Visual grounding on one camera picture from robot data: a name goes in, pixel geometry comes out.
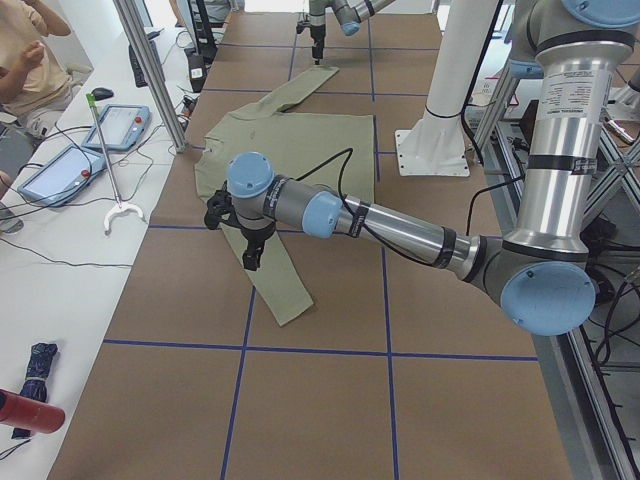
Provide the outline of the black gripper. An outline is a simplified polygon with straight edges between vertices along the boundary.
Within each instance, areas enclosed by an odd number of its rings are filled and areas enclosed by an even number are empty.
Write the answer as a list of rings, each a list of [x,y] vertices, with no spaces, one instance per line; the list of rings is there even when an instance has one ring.
[[[322,60],[322,47],[324,47],[324,25],[311,25],[310,34],[313,40],[312,57],[316,64]]]
[[[265,249],[266,241],[275,233],[274,227],[264,227],[259,230],[240,228],[240,232],[247,240],[247,246],[243,252],[243,268],[255,271],[261,266],[261,256]]]

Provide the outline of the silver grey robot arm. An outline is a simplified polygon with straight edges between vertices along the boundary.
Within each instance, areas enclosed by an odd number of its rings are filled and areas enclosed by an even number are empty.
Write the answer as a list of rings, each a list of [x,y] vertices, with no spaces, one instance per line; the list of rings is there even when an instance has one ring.
[[[236,227],[257,269],[276,225],[309,236],[335,233],[377,241],[418,264],[453,272],[496,303],[520,328],[565,334],[592,313],[596,289],[586,271],[583,219],[603,129],[611,77],[628,58],[639,23],[635,1],[521,1],[513,53],[542,71],[542,88],[518,202],[497,237],[440,225],[277,174],[257,152],[228,165],[225,188]]]
[[[296,33],[309,29],[313,41],[312,58],[319,65],[324,58],[327,9],[334,13],[344,35],[352,36],[364,21],[392,3],[393,0],[363,0],[351,6],[346,0],[310,0],[308,11],[297,22]]]

